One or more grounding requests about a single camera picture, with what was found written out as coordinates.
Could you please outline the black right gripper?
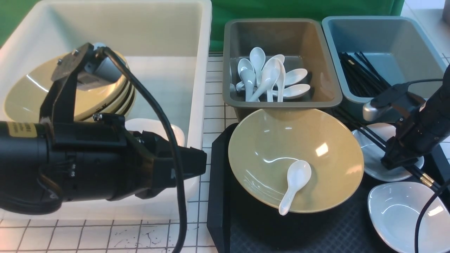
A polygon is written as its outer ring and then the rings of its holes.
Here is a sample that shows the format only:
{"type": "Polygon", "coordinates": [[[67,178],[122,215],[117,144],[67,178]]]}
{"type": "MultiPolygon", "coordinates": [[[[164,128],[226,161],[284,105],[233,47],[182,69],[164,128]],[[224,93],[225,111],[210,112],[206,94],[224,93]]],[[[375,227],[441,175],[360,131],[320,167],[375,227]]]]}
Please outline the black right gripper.
{"type": "Polygon", "coordinates": [[[411,166],[450,134],[449,104],[425,102],[398,126],[395,139],[384,142],[381,164],[388,170],[411,166]]]}

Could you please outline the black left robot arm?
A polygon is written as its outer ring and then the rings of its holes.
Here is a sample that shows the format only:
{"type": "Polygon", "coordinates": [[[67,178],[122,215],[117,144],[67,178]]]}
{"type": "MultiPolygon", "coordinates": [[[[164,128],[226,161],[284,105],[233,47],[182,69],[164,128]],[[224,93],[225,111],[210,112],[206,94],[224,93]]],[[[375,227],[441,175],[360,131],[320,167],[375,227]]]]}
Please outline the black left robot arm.
{"type": "Polygon", "coordinates": [[[207,154],[149,131],[128,131],[125,117],[98,113],[94,122],[1,122],[1,209],[27,215],[63,203],[142,200],[206,171],[207,154]]]}

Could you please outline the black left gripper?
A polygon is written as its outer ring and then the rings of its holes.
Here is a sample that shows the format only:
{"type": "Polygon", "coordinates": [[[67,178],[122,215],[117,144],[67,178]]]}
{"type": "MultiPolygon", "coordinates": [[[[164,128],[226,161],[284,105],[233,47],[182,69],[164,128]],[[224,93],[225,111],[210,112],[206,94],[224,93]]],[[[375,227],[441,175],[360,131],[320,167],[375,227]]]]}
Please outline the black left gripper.
{"type": "Polygon", "coordinates": [[[47,200],[118,201],[157,196],[206,172],[207,154],[177,146],[152,132],[128,131],[124,117],[103,114],[97,122],[49,122],[47,200]]]}

